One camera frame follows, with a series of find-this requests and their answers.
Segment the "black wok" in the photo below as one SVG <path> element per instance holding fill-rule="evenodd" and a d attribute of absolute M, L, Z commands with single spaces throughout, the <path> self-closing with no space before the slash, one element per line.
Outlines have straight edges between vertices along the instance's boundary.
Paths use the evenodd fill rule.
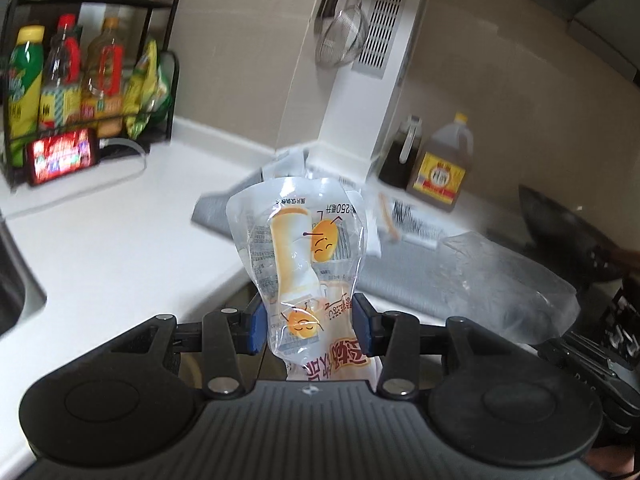
<path fill-rule="evenodd" d="M 639 273 L 638 250 L 618 246 L 582 217 L 527 185 L 518 186 L 518 199 L 535 245 L 562 263 L 579 284 L 607 283 Z"/>

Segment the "clear plastic bag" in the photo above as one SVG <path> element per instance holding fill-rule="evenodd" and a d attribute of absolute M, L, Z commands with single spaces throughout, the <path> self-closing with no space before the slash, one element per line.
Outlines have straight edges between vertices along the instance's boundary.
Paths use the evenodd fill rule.
<path fill-rule="evenodd" d="M 562 336 L 580 313 L 576 289 L 542 264 L 475 232 L 437 247 L 438 315 L 459 315 L 518 344 Z"/>

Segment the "yellow green seasoning packets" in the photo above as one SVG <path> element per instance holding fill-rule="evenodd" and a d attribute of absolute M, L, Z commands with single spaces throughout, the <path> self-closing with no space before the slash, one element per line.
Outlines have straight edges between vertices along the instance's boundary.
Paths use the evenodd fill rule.
<path fill-rule="evenodd" d="M 170 83 L 158 59 L 157 43 L 149 39 L 134 66 L 122 101 L 125 128 L 137 140 L 147 125 L 163 120 L 172 103 Z"/>

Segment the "silver wall vent grille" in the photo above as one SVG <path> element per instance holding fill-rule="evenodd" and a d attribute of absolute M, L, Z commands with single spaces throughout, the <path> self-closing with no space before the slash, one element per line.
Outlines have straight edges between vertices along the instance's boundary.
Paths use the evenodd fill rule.
<path fill-rule="evenodd" d="M 405 3 L 406 0 L 372 0 L 369 31 L 360 55 L 352 63 L 354 72 L 383 78 Z"/>

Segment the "green yellow bottle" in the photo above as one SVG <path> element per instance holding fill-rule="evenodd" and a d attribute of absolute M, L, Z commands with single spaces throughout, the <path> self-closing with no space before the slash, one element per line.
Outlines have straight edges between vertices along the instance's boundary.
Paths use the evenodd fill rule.
<path fill-rule="evenodd" d="M 38 131 L 43 71 L 44 27 L 29 25 L 17 34 L 9 59 L 9 139 L 11 165 L 24 165 L 24 146 Z"/>

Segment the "dark soy sauce dispenser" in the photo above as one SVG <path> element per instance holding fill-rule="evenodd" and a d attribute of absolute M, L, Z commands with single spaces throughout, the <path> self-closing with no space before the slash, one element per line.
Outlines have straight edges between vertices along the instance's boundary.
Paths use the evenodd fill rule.
<path fill-rule="evenodd" d="M 422 139 L 422 119 L 409 115 L 398 127 L 383 159 L 378 180 L 393 188 L 406 188 Z"/>

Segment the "smartphone with lit screen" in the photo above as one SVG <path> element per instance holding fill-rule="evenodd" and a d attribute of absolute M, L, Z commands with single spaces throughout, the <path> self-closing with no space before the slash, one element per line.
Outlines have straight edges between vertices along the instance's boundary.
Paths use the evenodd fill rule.
<path fill-rule="evenodd" d="M 91 128 L 82 128 L 30 142 L 24 148 L 30 186 L 38 186 L 96 166 L 99 140 Z"/>

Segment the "steel mesh strainer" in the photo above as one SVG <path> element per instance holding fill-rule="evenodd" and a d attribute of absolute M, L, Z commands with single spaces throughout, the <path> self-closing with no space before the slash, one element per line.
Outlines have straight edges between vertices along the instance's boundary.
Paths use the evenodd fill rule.
<path fill-rule="evenodd" d="M 329 70 L 354 62 L 368 30 L 362 0 L 321 0 L 316 17 L 316 65 Z"/>

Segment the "sauce bottle red cap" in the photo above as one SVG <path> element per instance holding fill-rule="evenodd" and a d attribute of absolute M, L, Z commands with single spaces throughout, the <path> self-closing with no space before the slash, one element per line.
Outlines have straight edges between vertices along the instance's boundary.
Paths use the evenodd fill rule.
<path fill-rule="evenodd" d="M 80 47 L 76 16 L 63 14 L 44 64 L 39 103 L 39 130 L 60 128 L 80 119 Z"/>

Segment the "oil bottle red label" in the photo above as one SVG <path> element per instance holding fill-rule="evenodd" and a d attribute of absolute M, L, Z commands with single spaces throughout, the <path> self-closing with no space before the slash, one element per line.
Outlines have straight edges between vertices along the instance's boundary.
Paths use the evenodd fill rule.
<path fill-rule="evenodd" d="M 88 47 L 81 84 L 80 112 L 99 138 L 122 131 L 122 66 L 125 47 L 118 36 L 119 18 L 104 18 L 101 33 Z"/>

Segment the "clear yellow bun wrapper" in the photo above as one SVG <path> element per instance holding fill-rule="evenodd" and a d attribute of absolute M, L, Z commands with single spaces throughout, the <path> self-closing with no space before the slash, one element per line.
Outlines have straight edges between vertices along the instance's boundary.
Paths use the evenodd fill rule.
<path fill-rule="evenodd" d="M 275 315 L 267 312 L 270 351 L 286 367 L 291 380 L 365 380 L 375 384 L 382 364 L 362 353 L 352 328 L 352 294 L 344 285 L 324 290 L 318 278 L 304 271 L 310 246 L 294 234 L 308 214 L 286 208 L 271 220 L 271 234 L 279 279 L 279 300 L 292 306 Z"/>

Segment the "large vinegar jug yellow cap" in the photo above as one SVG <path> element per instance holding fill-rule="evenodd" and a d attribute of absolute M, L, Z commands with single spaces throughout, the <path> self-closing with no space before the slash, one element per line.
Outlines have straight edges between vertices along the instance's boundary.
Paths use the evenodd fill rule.
<path fill-rule="evenodd" d="M 465 114 L 421 143 L 406 191 L 438 209 L 456 206 L 466 174 L 471 170 L 474 136 Z"/>

